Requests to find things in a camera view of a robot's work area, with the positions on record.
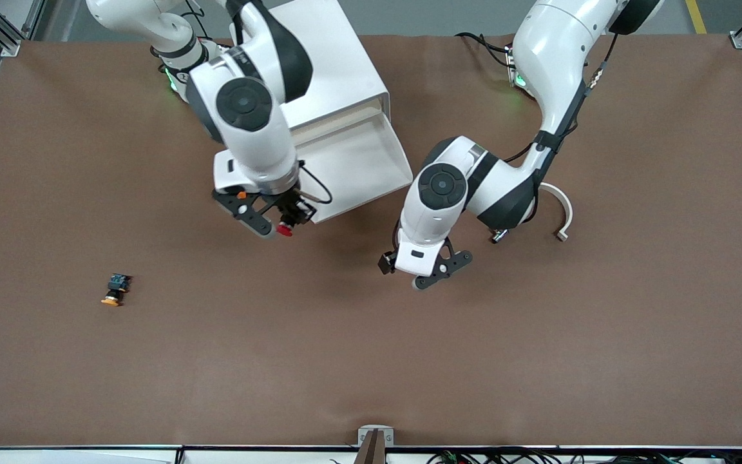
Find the white plastic bin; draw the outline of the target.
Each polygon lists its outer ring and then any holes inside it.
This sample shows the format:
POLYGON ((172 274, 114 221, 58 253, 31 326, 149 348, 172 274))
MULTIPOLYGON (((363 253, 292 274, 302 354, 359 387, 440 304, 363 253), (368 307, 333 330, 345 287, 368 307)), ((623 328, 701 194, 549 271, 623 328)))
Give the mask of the white plastic bin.
POLYGON ((388 88, 338 0, 292 0, 270 13, 300 41, 313 67, 306 94, 282 106, 295 145, 390 117, 388 88))

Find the white table edge rail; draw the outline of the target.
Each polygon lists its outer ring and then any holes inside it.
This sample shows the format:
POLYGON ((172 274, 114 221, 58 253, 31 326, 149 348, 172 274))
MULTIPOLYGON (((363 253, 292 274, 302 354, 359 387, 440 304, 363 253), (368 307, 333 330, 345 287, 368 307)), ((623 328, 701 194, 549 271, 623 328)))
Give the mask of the white table edge rail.
MULTIPOLYGON (((0 464, 353 464, 354 445, 0 446, 0 464)), ((742 464, 736 445, 394 445, 386 464, 742 464)))

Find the white curved plastic bracket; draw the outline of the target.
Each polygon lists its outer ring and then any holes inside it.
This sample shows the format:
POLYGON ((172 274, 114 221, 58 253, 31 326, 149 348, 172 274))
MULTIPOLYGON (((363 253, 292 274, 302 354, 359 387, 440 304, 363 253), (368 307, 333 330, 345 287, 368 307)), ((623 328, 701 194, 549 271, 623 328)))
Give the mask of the white curved plastic bracket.
POLYGON ((562 209, 564 211, 564 223, 562 224, 562 227, 557 230, 556 237, 557 240, 561 242, 568 241, 569 227, 571 227, 574 218, 574 209, 571 200, 569 199, 568 195, 565 194, 565 191, 562 191, 562 189, 554 186, 551 183, 542 182, 539 185, 539 190, 545 191, 546 193, 551 194, 551 196, 554 196, 562 206, 562 209))

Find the brown tapered post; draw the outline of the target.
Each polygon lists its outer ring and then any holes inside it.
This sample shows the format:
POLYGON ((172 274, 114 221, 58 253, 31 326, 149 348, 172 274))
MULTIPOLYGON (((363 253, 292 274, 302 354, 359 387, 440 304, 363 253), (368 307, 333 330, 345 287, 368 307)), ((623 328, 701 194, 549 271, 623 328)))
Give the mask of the brown tapered post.
POLYGON ((386 464, 386 447, 376 441, 375 436, 368 436, 356 453, 353 464, 386 464))

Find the yellow floor tape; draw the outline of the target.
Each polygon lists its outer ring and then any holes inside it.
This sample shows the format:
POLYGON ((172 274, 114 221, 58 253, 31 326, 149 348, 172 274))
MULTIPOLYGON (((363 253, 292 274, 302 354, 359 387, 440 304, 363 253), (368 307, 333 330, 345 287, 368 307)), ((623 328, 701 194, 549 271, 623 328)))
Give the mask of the yellow floor tape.
POLYGON ((690 21, 692 23, 693 30, 696 34, 707 34, 707 27, 705 26, 703 15, 698 5, 697 0, 684 0, 686 8, 689 13, 690 21))

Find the brown table cover sheet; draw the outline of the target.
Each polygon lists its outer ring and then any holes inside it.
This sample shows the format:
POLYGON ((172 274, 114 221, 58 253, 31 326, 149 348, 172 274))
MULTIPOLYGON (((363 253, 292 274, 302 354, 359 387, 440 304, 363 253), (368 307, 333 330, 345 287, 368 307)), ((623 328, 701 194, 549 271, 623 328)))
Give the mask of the brown table cover sheet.
POLYGON ((547 181, 559 203, 416 291, 403 193, 262 240, 146 45, 0 65, 0 446, 742 446, 742 52, 619 39, 547 181), (119 307, 112 274, 132 276, 119 307))

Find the grey metal bracket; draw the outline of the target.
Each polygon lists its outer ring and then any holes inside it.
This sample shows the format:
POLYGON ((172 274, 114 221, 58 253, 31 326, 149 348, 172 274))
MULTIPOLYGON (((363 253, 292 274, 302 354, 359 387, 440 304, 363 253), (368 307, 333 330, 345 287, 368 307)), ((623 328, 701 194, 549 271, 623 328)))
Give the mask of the grey metal bracket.
POLYGON ((388 425, 363 425, 357 430, 358 443, 361 447, 365 438, 375 436, 376 441, 382 443, 384 447, 393 447, 395 445, 394 428, 388 425))

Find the orange-capped push button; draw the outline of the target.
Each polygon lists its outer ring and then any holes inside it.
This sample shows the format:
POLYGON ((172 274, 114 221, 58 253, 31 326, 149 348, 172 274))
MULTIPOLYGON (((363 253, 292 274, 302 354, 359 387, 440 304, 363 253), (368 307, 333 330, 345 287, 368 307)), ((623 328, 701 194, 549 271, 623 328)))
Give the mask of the orange-capped push button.
POLYGON ((100 300, 105 305, 119 307, 123 304, 124 297, 129 291, 133 277, 120 273, 114 273, 107 284, 105 296, 100 300))

